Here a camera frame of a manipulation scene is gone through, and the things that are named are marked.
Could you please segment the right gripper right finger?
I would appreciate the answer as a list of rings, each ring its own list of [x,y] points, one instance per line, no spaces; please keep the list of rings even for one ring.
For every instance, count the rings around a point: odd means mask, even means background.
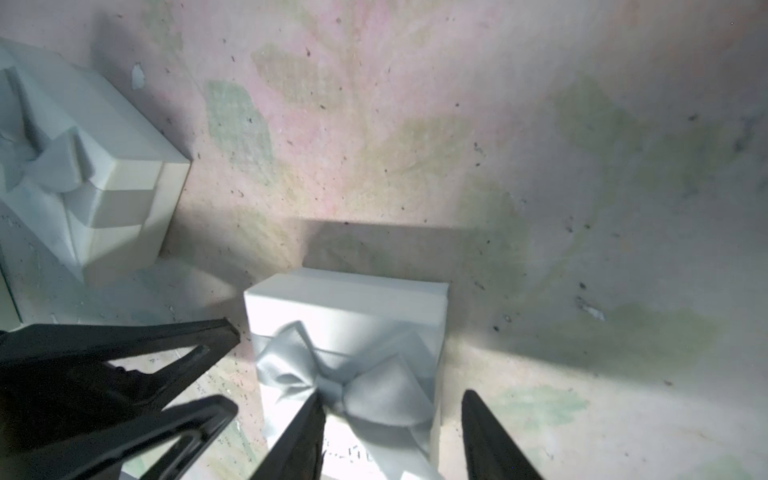
[[[461,422],[469,479],[543,479],[474,390],[463,395]]]

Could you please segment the white bow gift box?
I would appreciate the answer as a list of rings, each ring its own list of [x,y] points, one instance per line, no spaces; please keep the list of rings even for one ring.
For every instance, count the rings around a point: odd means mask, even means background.
[[[98,73],[1,43],[1,199],[80,281],[155,262],[190,163]]]

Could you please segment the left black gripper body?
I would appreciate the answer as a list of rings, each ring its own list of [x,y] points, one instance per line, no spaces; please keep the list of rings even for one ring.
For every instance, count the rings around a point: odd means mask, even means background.
[[[144,373],[107,360],[1,355],[3,468],[116,468]]]

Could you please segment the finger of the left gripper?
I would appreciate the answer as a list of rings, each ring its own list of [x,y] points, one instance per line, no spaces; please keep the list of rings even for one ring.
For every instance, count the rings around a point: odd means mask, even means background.
[[[168,405],[239,342],[227,319],[143,327],[27,325],[1,337],[1,384],[75,410],[143,414]],[[154,373],[113,364],[176,349],[187,353]]]
[[[1,461],[3,479],[95,479],[166,443],[170,448],[143,475],[179,479],[238,413],[221,395],[142,415]]]

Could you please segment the white bow box lid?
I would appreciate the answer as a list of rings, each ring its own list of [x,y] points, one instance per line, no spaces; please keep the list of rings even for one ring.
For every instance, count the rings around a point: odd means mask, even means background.
[[[247,289],[268,446],[317,395],[324,476],[437,478],[448,290],[310,268]]]

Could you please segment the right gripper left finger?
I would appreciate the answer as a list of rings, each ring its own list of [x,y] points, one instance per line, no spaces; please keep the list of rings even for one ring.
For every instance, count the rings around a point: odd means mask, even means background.
[[[326,414],[318,393],[300,408],[251,480],[319,480]]]

